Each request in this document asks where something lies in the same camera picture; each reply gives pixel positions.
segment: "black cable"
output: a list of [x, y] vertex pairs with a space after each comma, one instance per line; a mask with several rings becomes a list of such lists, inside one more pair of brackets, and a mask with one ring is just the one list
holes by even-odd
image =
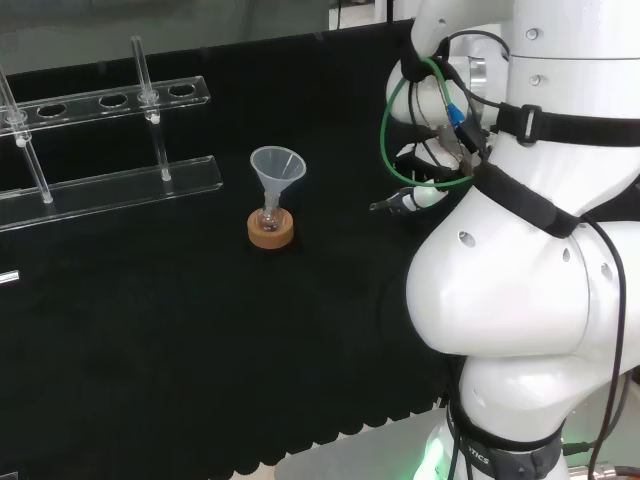
[[454, 38], [462, 37], [463, 35], [482, 35], [484, 37], [491, 38], [502, 45], [504, 51], [507, 52], [507, 56], [511, 56], [511, 50], [509, 49], [509, 45], [505, 42], [500, 36], [495, 33], [485, 32], [484, 30], [462, 30], [461, 32], [454, 33], [449, 37], [449, 40], [453, 40]]
[[336, 30], [340, 30], [340, 20], [342, 18], [342, 0], [338, 0], [338, 26]]
[[420, 112], [420, 116], [422, 117], [422, 121], [424, 122], [425, 126], [429, 130], [429, 133], [431, 135], [435, 135], [434, 130], [431, 128], [431, 125], [429, 125], [429, 121], [427, 120], [427, 117], [425, 116], [424, 112], [422, 111], [422, 106], [420, 106], [420, 95], [418, 95], [417, 91], [416, 91], [416, 105], [418, 106], [418, 111]]
[[[464, 368], [465, 361], [466, 359], [462, 359], [462, 361], [460, 362], [459, 378], [462, 378], [462, 369]], [[457, 402], [460, 402], [460, 391], [456, 390], [456, 392], [457, 392], [456, 400]], [[462, 449], [464, 451], [463, 455], [464, 455], [465, 467], [467, 469], [467, 480], [473, 480], [473, 467], [471, 466], [471, 458], [469, 457], [469, 448], [468, 448], [467, 438], [465, 438], [462, 434], [460, 434], [460, 442], [462, 445]]]
[[[625, 374], [624, 385], [622, 386], [622, 392], [620, 393], [620, 400], [618, 400], [618, 407], [616, 408], [616, 413], [613, 415], [613, 420], [611, 420], [611, 424], [607, 430], [606, 438], [609, 438], [620, 421], [620, 417], [622, 416], [622, 412], [624, 411], [624, 407], [627, 403], [627, 397], [629, 396], [632, 377], [633, 375], [631, 372], [627, 372]], [[595, 444], [595, 440], [593, 442], [567, 443], [562, 446], [562, 453], [565, 457], [577, 455], [578, 453], [585, 453], [591, 450]]]
[[602, 420], [602, 427], [600, 428], [600, 434], [596, 439], [596, 443], [593, 446], [593, 452], [591, 453], [591, 459], [589, 460], [589, 475], [587, 479], [596, 480], [593, 472], [596, 468], [596, 461], [598, 458], [598, 454], [600, 453], [600, 449], [602, 448], [602, 444], [604, 443], [607, 437], [607, 430], [609, 429], [609, 425], [611, 423], [611, 415], [613, 412], [613, 404], [616, 399], [616, 389], [618, 388], [618, 377], [620, 376], [620, 364], [622, 362], [622, 346], [624, 343], [624, 323], [625, 317], [627, 313], [627, 279], [624, 274], [624, 265], [622, 263], [622, 258], [620, 258], [620, 254], [618, 253], [618, 249], [615, 244], [607, 235], [598, 223], [593, 220], [589, 215], [583, 215], [582, 217], [590, 226], [593, 228], [598, 235], [602, 238], [604, 243], [607, 245], [607, 248], [611, 251], [611, 255], [613, 256], [613, 260], [616, 264], [616, 269], [618, 270], [618, 283], [620, 289], [620, 299], [618, 304], [618, 331], [616, 332], [616, 350], [613, 359], [613, 372], [611, 374], [611, 387], [609, 388], [609, 398], [607, 399], [607, 406], [604, 412], [604, 418]]
[[[416, 122], [416, 114], [413, 111], [413, 87], [414, 87], [414, 85], [415, 85], [414, 82], [409, 82], [409, 95], [407, 96], [408, 102], [409, 102], [409, 115], [411, 116], [411, 123], [413, 124], [414, 128], [416, 129], [416, 132], [420, 133], [420, 130], [418, 128], [418, 123]], [[427, 153], [431, 157], [431, 160], [433, 160], [435, 162], [436, 166], [442, 168], [442, 164], [438, 161], [436, 156], [433, 154], [433, 152], [431, 151], [431, 149], [427, 145], [427, 142], [424, 142], [424, 141], [421, 140], [420, 143], [422, 144], [422, 146], [425, 148], [425, 150], [427, 151]]]
[[393, 23], [393, 0], [387, 0], [387, 25]]
[[609, 430], [607, 430], [607, 438], [609, 435], [613, 433], [618, 422], [620, 421], [620, 417], [622, 416], [622, 411], [627, 404], [627, 397], [629, 396], [629, 389], [631, 387], [631, 380], [633, 374], [629, 371], [624, 376], [624, 385], [622, 386], [622, 392], [620, 393], [620, 400], [618, 400], [618, 408], [616, 408], [616, 413], [613, 415], [613, 420], [611, 420], [611, 425], [609, 425]]
[[[447, 390], [449, 393], [449, 408], [451, 408], [452, 403], [458, 403], [460, 401], [460, 377], [462, 376], [462, 368], [464, 367], [465, 358], [458, 360], [458, 358], [453, 356], [447, 356], [447, 370], [448, 375], [446, 375], [447, 380]], [[447, 480], [453, 480], [456, 468], [458, 466], [458, 454], [460, 452], [460, 440], [461, 434], [458, 428], [458, 424], [455, 423], [453, 425], [453, 432], [451, 432], [453, 437], [453, 450], [451, 452], [451, 463], [449, 464], [449, 475], [447, 476]]]
[[[476, 101], [478, 101], [480, 103], [483, 103], [485, 105], [489, 105], [490, 107], [500, 108], [500, 104], [499, 103], [492, 102], [491, 100], [487, 100], [485, 98], [482, 98], [481, 96], [476, 95], [471, 90], [469, 90], [467, 88], [467, 86], [465, 85], [464, 81], [462, 80], [462, 78], [460, 77], [460, 74], [458, 73], [458, 71], [455, 68], [453, 68], [451, 66], [451, 64], [449, 64], [449, 62], [445, 62], [444, 60], [441, 60], [441, 63], [447, 69], [447, 73], [451, 77], [451, 80], [453, 80], [453, 83], [455, 83], [458, 86], [458, 88], [460, 90], [462, 90], [462, 92], [464, 93], [465, 97], [467, 97], [467, 101], [469, 102], [469, 106], [471, 108], [471, 113], [472, 114], [474, 114], [475, 108], [473, 107], [473, 104], [472, 104], [471, 100], [469, 100], [469, 97], [473, 98], [474, 100], [476, 100]], [[475, 113], [475, 118], [476, 118], [476, 121], [479, 123], [480, 120], [478, 119], [477, 112]]]
[[469, 104], [469, 110], [471, 110], [471, 116], [473, 117], [473, 120], [476, 122], [476, 124], [478, 125], [480, 130], [482, 130], [482, 124], [480, 123], [480, 115], [478, 115], [478, 111], [476, 110], [476, 106], [473, 104], [473, 102], [471, 100], [472, 99], [467, 97], [467, 103]]
[[640, 477], [640, 468], [616, 467], [616, 475], [619, 477]]

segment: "wooden stand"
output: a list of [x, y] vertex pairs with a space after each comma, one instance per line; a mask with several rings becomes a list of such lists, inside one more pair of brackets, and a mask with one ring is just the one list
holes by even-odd
[[285, 227], [277, 232], [265, 232], [258, 228], [256, 222], [256, 217], [260, 210], [258, 209], [249, 215], [247, 220], [247, 230], [249, 231], [251, 243], [266, 250], [275, 250], [291, 243], [291, 240], [293, 240], [293, 217], [291, 214], [283, 208]]

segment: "green cable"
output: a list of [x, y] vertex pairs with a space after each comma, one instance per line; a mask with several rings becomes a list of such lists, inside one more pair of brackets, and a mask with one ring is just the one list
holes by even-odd
[[[435, 72], [440, 72], [440, 69], [438, 68], [437, 65], [434, 68], [434, 71]], [[398, 82], [398, 85], [396, 85], [396, 88], [393, 90], [393, 93], [391, 94], [391, 97], [389, 97], [389, 101], [387, 102], [387, 108], [385, 108], [384, 115], [382, 116], [382, 126], [380, 127], [380, 153], [382, 154], [382, 159], [384, 160], [384, 164], [389, 169], [389, 171], [393, 175], [398, 177], [400, 180], [402, 180], [403, 182], [405, 182], [405, 183], [407, 183], [409, 185], [414, 185], [414, 186], [417, 186], [417, 187], [453, 187], [454, 185], [460, 185], [461, 183], [468, 182], [473, 177], [463, 177], [463, 178], [459, 178], [458, 180], [452, 180], [451, 182], [443, 182], [443, 183], [416, 182], [415, 180], [411, 180], [411, 179], [405, 177], [404, 175], [402, 175], [395, 168], [393, 168], [393, 165], [391, 165], [391, 162], [389, 162], [389, 158], [387, 157], [387, 141], [386, 141], [387, 121], [389, 120], [389, 116], [391, 115], [391, 107], [393, 107], [393, 102], [396, 100], [396, 97], [400, 93], [400, 89], [406, 83], [407, 83], [407, 79], [402, 77], [400, 79], [400, 81]]]

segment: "clear plastic funnel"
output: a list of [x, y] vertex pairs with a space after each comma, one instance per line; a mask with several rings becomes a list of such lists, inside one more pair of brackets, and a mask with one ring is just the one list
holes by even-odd
[[262, 147], [251, 154], [251, 166], [264, 187], [264, 207], [256, 216], [260, 229], [275, 232], [285, 225], [279, 207], [280, 193], [304, 176], [307, 165], [296, 152], [282, 147]]

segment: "test tube rack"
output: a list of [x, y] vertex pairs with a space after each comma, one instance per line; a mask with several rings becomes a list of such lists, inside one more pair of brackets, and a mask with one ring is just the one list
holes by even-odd
[[[169, 162], [162, 110], [210, 100], [204, 78], [152, 83], [140, 37], [131, 38], [138, 85], [16, 103], [0, 66], [0, 137], [12, 135], [35, 186], [0, 192], [0, 232], [117, 208], [217, 190], [222, 178], [213, 156]], [[33, 132], [142, 114], [157, 163], [95, 177], [48, 184], [33, 148]]]

